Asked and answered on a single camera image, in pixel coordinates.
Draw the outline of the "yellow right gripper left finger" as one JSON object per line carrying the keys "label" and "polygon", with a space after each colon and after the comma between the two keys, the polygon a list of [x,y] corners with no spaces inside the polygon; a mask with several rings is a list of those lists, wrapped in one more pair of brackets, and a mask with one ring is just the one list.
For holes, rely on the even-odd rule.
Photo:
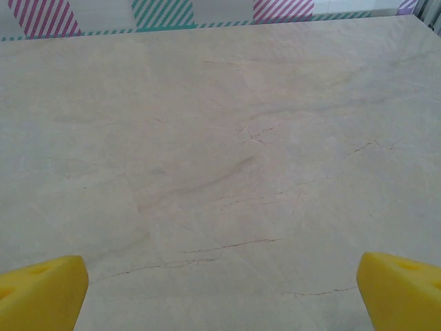
{"label": "yellow right gripper left finger", "polygon": [[82,257],[0,274],[0,331],[73,331],[88,290]]}

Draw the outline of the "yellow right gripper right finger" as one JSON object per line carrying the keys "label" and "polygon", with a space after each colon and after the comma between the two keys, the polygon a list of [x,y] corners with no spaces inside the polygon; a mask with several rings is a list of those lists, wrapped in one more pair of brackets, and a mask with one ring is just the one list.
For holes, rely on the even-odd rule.
{"label": "yellow right gripper right finger", "polygon": [[441,331],[441,267],[366,252],[356,281],[375,331]]}

